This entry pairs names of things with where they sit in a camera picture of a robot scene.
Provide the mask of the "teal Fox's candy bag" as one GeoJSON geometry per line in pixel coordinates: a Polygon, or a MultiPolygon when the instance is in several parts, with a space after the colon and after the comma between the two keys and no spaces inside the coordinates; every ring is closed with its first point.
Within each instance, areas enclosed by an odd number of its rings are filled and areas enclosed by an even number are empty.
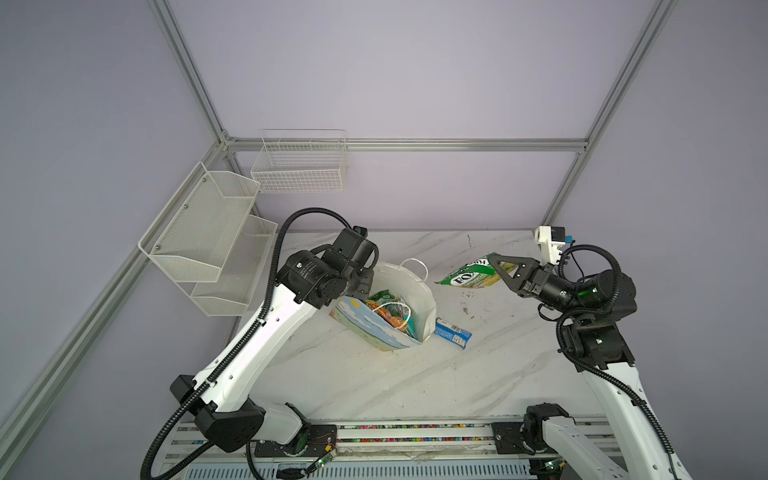
{"type": "Polygon", "coordinates": [[[381,290],[375,294],[373,294],[369,301],[376,302],[378,304],[388,303],[388,302],[399,302],[400,297],[396,294],[393,294],[389,289],[381,290]]]}
{"type": "Polygon", "coordinates": [[[407,317],[404,319],[405,323],[403,324],[401,330],[409,335],[411,338],[416,338],[417,334],[414,327],[414,321],[413,316],[411,314],[408,314],[407,317]]]}

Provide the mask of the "blue snack packet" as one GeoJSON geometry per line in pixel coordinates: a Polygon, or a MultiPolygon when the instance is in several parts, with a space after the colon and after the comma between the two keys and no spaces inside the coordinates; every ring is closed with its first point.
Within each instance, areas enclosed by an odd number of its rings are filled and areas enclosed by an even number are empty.
{"type": "Polygon", "coordinates": [[[467,343],[472,337],[471,332],[446,322],[440,317],[436,318],[434,333],[438,337],[460,347],[461,349],[465,349],[467,347],[467,343]]]}

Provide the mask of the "green candy bag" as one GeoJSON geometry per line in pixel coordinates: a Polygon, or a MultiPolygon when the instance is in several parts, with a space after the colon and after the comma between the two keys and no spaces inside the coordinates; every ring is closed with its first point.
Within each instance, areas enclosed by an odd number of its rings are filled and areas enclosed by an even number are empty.
{"type": "Polygon", "coordinates": [[[464,289],[478,289],[497,283],[501,277],[491,265],[489,257],[490,254],[487,254],[459,267],[443,279],[437,281],[436,284],[464,289]]]}

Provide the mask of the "white printed paper bag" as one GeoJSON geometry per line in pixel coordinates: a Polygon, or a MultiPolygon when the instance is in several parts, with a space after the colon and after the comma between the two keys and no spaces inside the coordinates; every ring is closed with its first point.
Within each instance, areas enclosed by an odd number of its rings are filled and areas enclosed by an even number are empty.
{"type": "Polygon", "coordinates": [[[382,351],[424,344],[435,332],[437,306],[428,268],[416,258],[374,268],[370,292],[336,302],[330,317],[382,351]]]}

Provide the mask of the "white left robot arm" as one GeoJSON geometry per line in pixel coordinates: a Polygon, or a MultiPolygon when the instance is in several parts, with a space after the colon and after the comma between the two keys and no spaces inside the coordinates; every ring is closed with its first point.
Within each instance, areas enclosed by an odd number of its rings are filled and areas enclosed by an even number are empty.
{"type": "Polygon", "coordinates": [[[251,440],[294,441],[304,420],[287,405],[257,404],[256,380],[288,338],[310,317],[345,296],[370,291],[377,247],[323,245],[288,257],[258,312],[203,370],[181,375],[170,391],[208,446],[231,453],[251,440]]]}

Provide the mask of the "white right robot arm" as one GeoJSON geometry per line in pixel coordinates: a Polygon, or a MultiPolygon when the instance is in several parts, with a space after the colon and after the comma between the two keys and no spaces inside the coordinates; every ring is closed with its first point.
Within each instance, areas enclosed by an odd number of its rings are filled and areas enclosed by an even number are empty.
{"type": "Polygon", "coordinates": [[[589,244],[565,250],[591,252],[609,264],[599,274],[569,280],[562,266],[530,257],[493,253],[488,262],[507,288],[554,311],[558,351],[589,385],[601,405],[631,479],[687,479],[690,474],[642,389],[636,360],[618,322],[637,310],[636,290],[618,260],[589,244]]]}

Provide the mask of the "orange Fox's candy bag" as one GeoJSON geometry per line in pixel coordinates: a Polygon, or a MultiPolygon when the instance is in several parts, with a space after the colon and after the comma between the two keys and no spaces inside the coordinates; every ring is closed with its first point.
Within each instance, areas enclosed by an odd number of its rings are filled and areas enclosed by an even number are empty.
{"type": "Polygon", "coordinates": [[[366,305],[369,309],[383,318],[390,326],[396,330],[402,331],[401,328],[405,323],[404,319],[408,314],[412,315],[411,308],[402,302],[388,302],[378,304],[367,300],[366,305]]]}

